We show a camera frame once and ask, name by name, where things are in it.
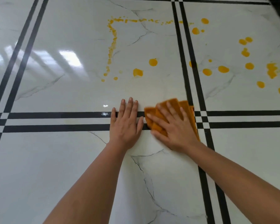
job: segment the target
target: folded microfiber cloth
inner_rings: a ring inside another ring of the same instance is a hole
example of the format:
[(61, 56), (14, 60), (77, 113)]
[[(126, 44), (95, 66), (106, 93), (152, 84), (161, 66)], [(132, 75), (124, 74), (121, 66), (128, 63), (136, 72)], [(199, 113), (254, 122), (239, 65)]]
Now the folded microfiber cloth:
[[(184, 111), (187, 113), (187, 116), (190, 120), (190, 124), (191, 124), (191, 126), (194, 130), (194, 133), (195, 133), (197, 139), (199, 140), (198, 131), (197, 131), (196, 124), (195, 124), (194, 106), (190, 106), (188, 101), (178, 101), (176, 98), (174, 98), (174, 99), (170, 99), (170, 100), (167, 100), (167, 101), (164, 101), (164, 102), (160, 103), (160, 105), (163, 108), (165, 108), (168, 112), (169, 112), (169, 109), (166, 105), (167, 102), (169, 102), (172, 105), (172, 107), (175, 109), (175, 111), (178, 113), (179, 117), (181, 117), (182, 120), (184, 118), (183, 118), (183, 115), (180, 111), (180, 107), (182, 107), (184, 109)], [(168, 122), (168, 120), (164, 117), (164, 115), (157, 108), (154, 108), (154, 107), (144, 108), (144, 114), (145, 114), (145, 119), (146, 119), (147, 126), (151, 130), (158, 131), (161, 134), (163, 134), (165, 136), (168, 136), (165, 129), (163, 129), (162, 127), (160, 127), (158, 124), (156, 124), (155, 122), (153, 122), (151, 119), (149, 119), (147, 117), (148, 113), (151, 114), (151, 115), (155, 115), (156, 117)]]

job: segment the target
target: person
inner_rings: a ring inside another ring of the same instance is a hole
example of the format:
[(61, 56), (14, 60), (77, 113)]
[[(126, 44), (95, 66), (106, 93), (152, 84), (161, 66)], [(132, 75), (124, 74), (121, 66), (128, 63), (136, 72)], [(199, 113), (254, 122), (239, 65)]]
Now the person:
[[(167, 103), (170, 113), (157, 105), (168, 123), (148, 116), (163, 127), (168, 137), (151, 131), (171, 150), (188, 155), (225, 192), (252, 223), (280, 224), (280, 190), (247, 169), (199, 142), (185, 111), (184, 120)], [(44, 224), (108, 223), (121, 163), (140, 137), (143, 117), (136, 124), (138, 101), (121, 101), (118, 117), (112, 109), (110, 140), (77, 182), (58, 202)]]

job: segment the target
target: person's left hand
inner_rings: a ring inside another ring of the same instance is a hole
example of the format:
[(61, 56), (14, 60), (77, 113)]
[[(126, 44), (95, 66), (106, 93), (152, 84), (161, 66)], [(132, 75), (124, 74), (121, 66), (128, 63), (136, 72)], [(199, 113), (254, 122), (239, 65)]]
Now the person's left hand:
[(121, 100), (118, 117), (116, 119), (116, 109), (112, 109), (110, 123), (110, 141), (116, 146), (119, 146), (124, 151), (132, 148), (138, 141), (143, 127), (143, 117), (140, 117), (136, 124), (138, 112), (138, 101), (130, 97), (127, 107), (125, 100)]

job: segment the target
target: glossy tiled floor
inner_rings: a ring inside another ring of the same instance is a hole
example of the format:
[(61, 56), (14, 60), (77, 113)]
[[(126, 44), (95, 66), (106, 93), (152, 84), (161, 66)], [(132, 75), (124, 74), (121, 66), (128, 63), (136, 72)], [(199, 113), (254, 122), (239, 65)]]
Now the glossy tiled floor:
[[(112, 107), (177, 97), (201, 141), (280, 189), (280, 19), (266, 0), (0, 0), (0, 224), (42, 223)], [(147, 127), (110, 223), (249, 223)]]

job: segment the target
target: white marble tile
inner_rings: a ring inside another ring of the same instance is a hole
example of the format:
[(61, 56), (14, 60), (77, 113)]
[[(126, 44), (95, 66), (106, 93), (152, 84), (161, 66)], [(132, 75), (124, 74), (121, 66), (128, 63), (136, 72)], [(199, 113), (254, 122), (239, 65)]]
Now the white marble tile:
[(33, 1), (0, 0), (0, 83)]
[[(280, 189), (280, 128), (212, 129), (216, 152)], [(250, 223), (226, 197), (232, 223)]]
[[(117, 41), (108, 65), (112, 17), (147, 21), (112, 24)], [(185, 99), (175, 25), (166, 24), (171, 20), (171, 2), (165, 1), (49, 0), (31, 55), (43, 63), (27, 65), (12, 111), (111, 111), (128, 96), (143, 110), (168, 98)], [(135, 68), (142, 77), (133, 76)]]
[[(270, 79), (267, 64), (280, 70), (280, 19), (271, 6), (184, 3), (207, 110), (280, 110), (280, 73)], [(209, 19), (203, 24), (201, 19)], [(193, 34), (193, 28), (200, 30)], [(241, 45), (239, 39), (253, 42)], [(244, 48), (250, 56), (241, 54)], [(245, 68), (253, 63), (254, 69)], [(219, 66), (230, 69), (218, 71)], [(210, 69), (212, 75), (203, 74)], [(263, 89), (257, 82), (265, 83)]]
[[(3, 133), (0, 224), (43, 222), (108, 140), (108, 131)], [(152, 220), (207, 223), (197, 165), (144, 131), (123, 161), (110, 223)]]

